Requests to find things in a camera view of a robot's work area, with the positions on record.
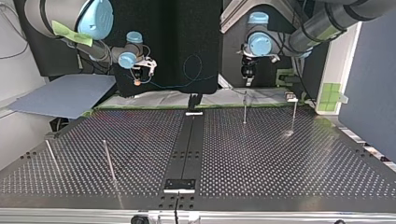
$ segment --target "metal plate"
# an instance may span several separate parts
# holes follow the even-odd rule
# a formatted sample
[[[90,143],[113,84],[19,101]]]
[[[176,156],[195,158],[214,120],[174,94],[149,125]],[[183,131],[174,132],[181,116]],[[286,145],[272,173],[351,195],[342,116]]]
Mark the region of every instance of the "metal plate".
[[[206,110],[203,156],[184,176],[200,176],[194,210],[396,213],[396,174],[328,120],[301,108],[293,120],[290,107],[243,116]]]
[[[178,110],[96,112],[51,142],[56,161],[45,149],[3,172],[0,205],[23,201],[16,206],[158,209],[165,201],[164,177],[183,117]]]

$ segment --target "vertical metal pin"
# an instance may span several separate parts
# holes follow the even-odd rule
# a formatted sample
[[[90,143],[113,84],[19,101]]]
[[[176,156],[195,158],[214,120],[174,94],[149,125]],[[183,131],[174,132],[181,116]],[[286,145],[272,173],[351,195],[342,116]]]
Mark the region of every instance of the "vertical metal pin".
[[[110,167],[111,176],[113,177],[114,181],[117,181],[116,174],[114,173],[114,169],[113,169],[113,162],[111,161],[111,158],[110,158],[110,152],[108,151],[108,146],[107,146],[106,140],[103,140],[103,147],[105,148],[108,166]]]
[[[50,145],[50,141],[46,140],[46,144],[47,144],[47,147],[49,149],[50,156],[52,157],[53,160],[56,160],[55,155],[53,154],[53,151],[52,151],[52,147]]]
[[[294,103],[293,119],[296,119],[297,104],[298,104],[298,101],[296,101],[296,102]]]
[[[248,116],[248,99],[247,99],[247,97],[248,97],[248,92],[245,91],[245,96],[244,96],[244,108],[245,108],[245,111],[244,111],[244,124],[247,123],[247,116]]]

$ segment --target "optical breadboard table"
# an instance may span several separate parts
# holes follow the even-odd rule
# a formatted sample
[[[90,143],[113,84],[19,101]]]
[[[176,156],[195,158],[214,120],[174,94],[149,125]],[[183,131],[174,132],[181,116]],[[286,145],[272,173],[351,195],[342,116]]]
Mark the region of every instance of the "optical breadboard table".
[[[396,214],[396,173],[311,109],[294,119],[293,107],[249,108],[246,124],[243,108],[203,111],[102,110],[77,120],[49,140],[55,159],[43,143],[0,172],[0,217]],[[178,180],[192,191],[165,193]]]

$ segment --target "cable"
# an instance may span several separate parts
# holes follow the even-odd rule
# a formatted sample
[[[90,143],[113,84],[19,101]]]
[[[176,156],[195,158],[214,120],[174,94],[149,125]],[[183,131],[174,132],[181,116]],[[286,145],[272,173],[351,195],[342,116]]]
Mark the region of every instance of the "cable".
[[[304,84],[304,82],[303,82],[303,76],[301,75],[301,72],[300,72],[300,68],[299,68],[299,65],[300,65],[300,64],[298,63],[298,60],[297,60],[296,58],[292,58],[292,60],[294,60],[294,63],[295,63],[295,66],[296,66],[297,76],[298,76],[298,78],[299,78],[300,81],[301,81],[301,85],[303,86],[304,91],[306,92],[306,95],[307,95],[307,96],[309,97],[309,99],[312,101],[312,103],[314,104],[314,106],[317,107],[316,101],[314,101],[314,98],[312,98],[311,94],[309,94],[309,92],[308,92],[308,90],[307,90],[307,88],[306,88],[306,86],[305,86],[305,84]]]
[[[14,16],[15,16],[17,19],[19,18],[17,11],[15,11],[15,9],[14,9],[13,7],[11,7],[11,6],[9,6],[9,5],[5,4],[5,3],[2,3],[2,2],[0,2],[0,7],[5,7],[5,8],[7,8],[8,10],[10,10],[10,11],[14,14]],[[8,16],[6,15],[6,13],[5,13],[3,10],[0,10],[0,12],[1,12],[2,16],[4,17],[4,19],[6,19],[7,22],[9,23],[9,25],[15,30],[15,32],[16,32],[24,41],[26,41],[26,37],[25,37],[24,34],[23,34],[23,30],[21,29],[21,31],[19,31],[19,30],[17,29],[17,27],[15,27],[14,23],[12,23],[12,21],[9,20]]]
[[[198,59],[199,59],[199,62],[200,62],[200,70],[199,70],[199,72],[198,72],[198,74],[196,75],[195,78],[189,77],[189,76],[187,75],[187,72],[186,72],[186,63],[187,63],[187,61],[188,61],[189,59],[191,59],[192,57],[198,58]],[[198,77],[202,74],[202,69],[203,69],[203,62],[202,62],[201,57],[200,57],[199,55],[197,55],[197,54],[192,54],[192,55],[190,55],[190,56],[184,61],[184,63],[183,63],[183,73],[184,73],[184,76],[185,76],[190,82],[188,82],[188,83],[185,84],[185,85],[176,85],[176,86],[161,86],[161,85],[159,85],[159,84],[157,84],[157,83],[155,83],[155,82],[153,82],[153,81],[150,81],[150,84],[151,84],[151,85],[154,85],[154,86],[156,86],[156,87],[158,87],[158,88],[160,88],[160,89],[177,89],[177,88],[185,88],[185,87],[188,87],[188,86],[190,86],[192,83],[197,82],[197,81],[209,80],[209,79],[211,79],[211,78],[213,78],[213,77],[216,77],[216,76],[211,76],[211,77],[205,77],[205,78],[198,78]]]
[[[8,8],[18,18],[17,12],[11,6],[0,2],[0,7]],[[24,52],[26,52],[26,50],[28,50],[29,43],[26,41],[26,37],[24,37],[23,32],[19,32],[18,31],[18,29],[14,26],[14,24],[9,20],[8,16],[6,15],[6,13],[4,13],[3,10],[0,10],[0,12],[1,12],[2,16],[7,20],[7,22],[11,25],[11,27],[14,29],[14,31],[26,42],[26,45],[25,45],[24,49],[21,52],[13,54],[13,55],[5,56],[5,57],[0,57],[0,60],[5,60],[5,59],[18,57],[18,56],[22,55]]]
[[[174,211],[174,213],[175,213],[175,224],[178,224],[177,207],[178,207],[178,196],[179,196],[179,195],[180,195],[180,194],[177,195],[177,200],[176,200],[176,205],[175,205],[175,211]]]
[[[148,55],[146,55],[146,58],[148,58],[150,53],[151,53],[151,48],[149,46],[147,46],[147,45],[142,45],[142,46],[143,46],[143,48],[148,49]]]
[[[112,56],[112,53],[111,53],[111,49],[110,49],[110,47],[109,47],[105,42],[103,42],[102,40],[99,40],[99,42],[100,42],[100,43],[105,47],[105,49],[106,49],[106,56],[104,57],[104,59],[110,57],[110,63],[108,64],[108,69],[107,69],[107,71],[106,71],[107,75],[109,76],[109,75],[110,75],[111,66],[113,65],[113,56]]]
[[[28,49],[28,47],[29,47],[29,44],[26,43],[26,46],[25,46],[25,48],[23,49],[23,51],[21,51],[21,52],[19,52],[19,53],[17,53],[17,54],[14,54],[14,55],[9,55],[9,56],[6,56],[6,57],[0,57],[0,60],[18,57],[18,56],[22,55],[24,52],[26,52],[26,50]]]

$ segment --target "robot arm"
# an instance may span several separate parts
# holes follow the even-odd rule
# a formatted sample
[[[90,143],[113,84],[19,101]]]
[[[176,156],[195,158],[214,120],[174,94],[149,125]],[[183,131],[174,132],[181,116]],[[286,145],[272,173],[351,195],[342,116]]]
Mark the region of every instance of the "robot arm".
[[[243,53],[241,72],[243,78],[247,79],[247,86],[250,86],[255,76],[255,65],[260,58],[272,57],[272,61],[276,62],[279,59],[278,55],[308,57],[314,46],[334,40],[348,27],[359,21],[374,20],[396,8],[394,0],[319,1],[326,2],[325,8],[312,19],[301,24],[300,28],[291,35],[269,31],[267,24],[270,18],[265,12],[253,12],[249,15],[246,41],[241,48]],[[254,2],[260,5],[268,0],[255,0]]]
[[[140,33],[128,33],[127,44],[123,48],[111,48],[102,41],[110,34],[114,21],[109,0],[29,0],[24,8],[27,20],[42,35],[60,39],[99,62],[118,63],[128,70],[148,67],[149,77],[154,76],[157,64],[144,56],[145,45]],[[76,33],[91,36],[92,45],[79,44],[55,35],[51,25],[53,21]]]

